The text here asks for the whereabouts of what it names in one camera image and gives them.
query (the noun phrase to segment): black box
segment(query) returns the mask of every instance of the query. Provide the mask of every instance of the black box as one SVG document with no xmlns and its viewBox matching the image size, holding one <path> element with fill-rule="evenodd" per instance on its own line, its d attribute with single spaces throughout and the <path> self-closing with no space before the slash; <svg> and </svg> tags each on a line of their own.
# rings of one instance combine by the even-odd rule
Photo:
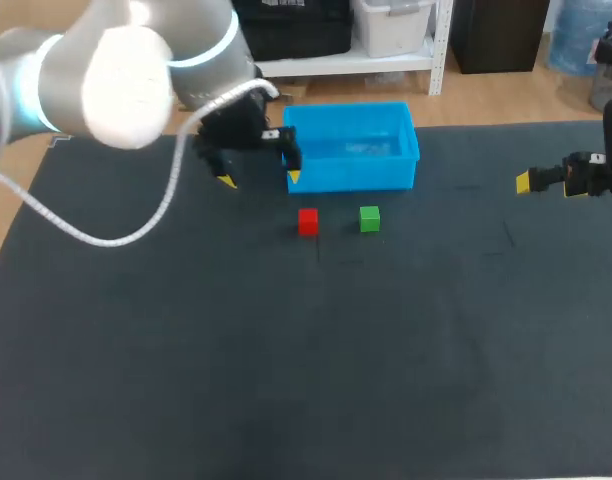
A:
<svg viewBox="0 0 612 480">
<path fill-rule="evenodd" d="M 530 72 L 550 0 L 455 0 L 450 43 L 462 73 Z"/>
</svg>

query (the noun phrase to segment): blue bin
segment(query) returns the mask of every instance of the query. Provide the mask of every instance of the blue bin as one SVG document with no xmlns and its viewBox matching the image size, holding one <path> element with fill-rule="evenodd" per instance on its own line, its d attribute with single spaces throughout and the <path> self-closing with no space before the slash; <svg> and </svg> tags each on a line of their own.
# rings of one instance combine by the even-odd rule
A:
<svg viewBox="0 0 612 480">
<path fill-rule="evenodd" d="M 297 127 L 303 155 L 289 193 L 413 188 L 419 145 L 405 103 L 287 107 L 284 124 Z"/>
</svg>

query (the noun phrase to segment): cable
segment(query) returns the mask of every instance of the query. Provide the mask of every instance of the cable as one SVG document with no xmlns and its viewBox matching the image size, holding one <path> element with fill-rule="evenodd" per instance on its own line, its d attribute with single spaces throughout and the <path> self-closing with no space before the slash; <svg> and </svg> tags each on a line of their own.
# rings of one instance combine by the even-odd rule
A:
<svg viewBox="0 0 612 480">
<path fill-rule="evenodd" d="M 10 94 L 8 92 L 8 88 L 6 86 L 6 81 L 3 75 L 3 72 L 0 68 L 0 85 L 2 90 L 2 108 L 6 111 L 6 114 L 2 114 L 2 126 L 0 131 L 0 155 L 2 149 L 8 144 L 8 140 L 10 138 L 11 132 L 11 123 L 12 123 L 12 108 L 10 102 Z M 32 196 L 27 190 L 18 185 L 11 178 L 7 177 L 3 173 L 0 172 L 0 183 L 6 185 L 10 188 L 15 195 L 20 197 L 26 205 L 35 210 L 39 215 L 44 217 L 54 226 L 67 233 L 68 235 L 80 240 L 89 245 L 93 245 L 96 247 L 120 247 L 123 245 L 128 245 L 129 243 L 133 243 L 148 232 L 150 232 L 162 219 L 170 203 L 175 196 L 175 190 L 177 189 L 177 182 L 179 180 L 179 174 L 182 167 L 182 160 L 184 157 L 184 150 L 186 148 L 186 141 L 188 139 L 188 135 L 192 126 L 201 120 L 203 117 L 208 115 L 209 113 L 218 110 L 226 105 L 231 104 L 235 100 L 239 99 L 242 95 L 248 93 L 251 90 L 255 90 L 257 88 L 263 88 L 269 96 L 272 98 L 276 98 L 279 96 L 279 92 L 277 88 L 267 80 L 263 79 L 254 79 L 248 82 L 242 83 L 237 87 L 229 90 L 228 92 L 220 95 L 215 100 L 207 103 L 200 109 L 198 109 L 195 113 L 193 113 L 180 127 L 177 131 L 177 139 L 175 141 L 175 151 L 173 153 L 173 161 L 170 170 L 170 176 L 168 179 L 168 185 L 166 186 L 166 191 L 164 192 L 164 197 L 162 198 L 159 207 L 155 211 L 155 214 L 151 217 L 146 224 L 141 227 L 139 230 L 131 233 L 122 238 L 117 238 L 114 240 L 106 240 L 102 238 L 96 238 L 87 233 L 78 230 L 70 223 L 66 222 L 61 217 L 57 216 L 54 212 L 52 212 L 48 207 L 42 204 L 39 200 L 37 200 L 34 196 Z"/>
</svg>

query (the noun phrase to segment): black storage bin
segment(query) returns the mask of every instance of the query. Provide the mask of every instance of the black storage bin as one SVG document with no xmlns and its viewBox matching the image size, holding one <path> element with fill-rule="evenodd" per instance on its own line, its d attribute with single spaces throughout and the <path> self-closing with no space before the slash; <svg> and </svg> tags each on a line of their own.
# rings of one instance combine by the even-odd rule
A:
<svg viewBox="0 0 612 480">
<path fill-rule="evenodd" d="M 242 20 L 346 20 L 349 0 L 233 0 Z"/>
<path fill-rule="evenodd" d="M 350 50 L 349 0 L 235 0 L 255 61 L 323 57 Z"/>
<path fill-rule="evenodd" d="M 451 46 L 462 73 L 529 72 L 549 0 L 455 0 Z"/>
</svg>

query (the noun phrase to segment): black mat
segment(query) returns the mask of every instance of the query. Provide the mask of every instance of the black mat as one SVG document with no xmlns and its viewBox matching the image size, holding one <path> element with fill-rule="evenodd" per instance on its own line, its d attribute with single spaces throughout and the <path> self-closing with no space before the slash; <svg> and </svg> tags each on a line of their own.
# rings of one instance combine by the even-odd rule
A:
<svg viewBox="0 0 612 480">
<path fill-rule="evenodd" d="M 516 197 L 595 123 L 419 131 L 413 192 L 238 193 L 188 159 L 161 225 L 90 248 L 24 208 L 0 255 L 0 480 L 612 474 L 612 197 Z M 33 192 L 140 226 L 172 140 L 58 142 Z M 357 233 L 379 205 L 382 232 Z M 318 242 L 296 237 L 318 207 Z"/>
</svg>

